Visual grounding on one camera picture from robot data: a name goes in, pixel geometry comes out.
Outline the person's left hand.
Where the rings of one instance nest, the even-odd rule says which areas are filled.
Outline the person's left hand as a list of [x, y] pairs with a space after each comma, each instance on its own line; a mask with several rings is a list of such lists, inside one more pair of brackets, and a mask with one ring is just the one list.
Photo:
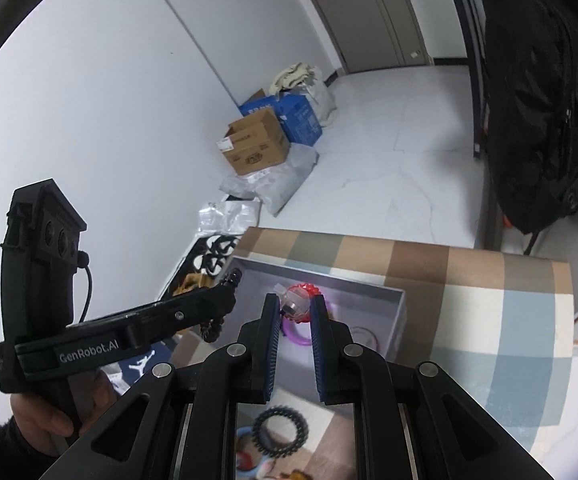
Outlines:
[[[116, 400], [118, 397], [112, 382], [106, 374], [98, 372], [92, 383], [92, 411], [82, 422], [80, 436], [87, 432]], [[10, 396], [10, 405], [22, 437], [38, 452], [56, 456], [59, 451], [54, 439], [72, 437], [74, 434], [72, 420], [38, 396], [15, 393]]]

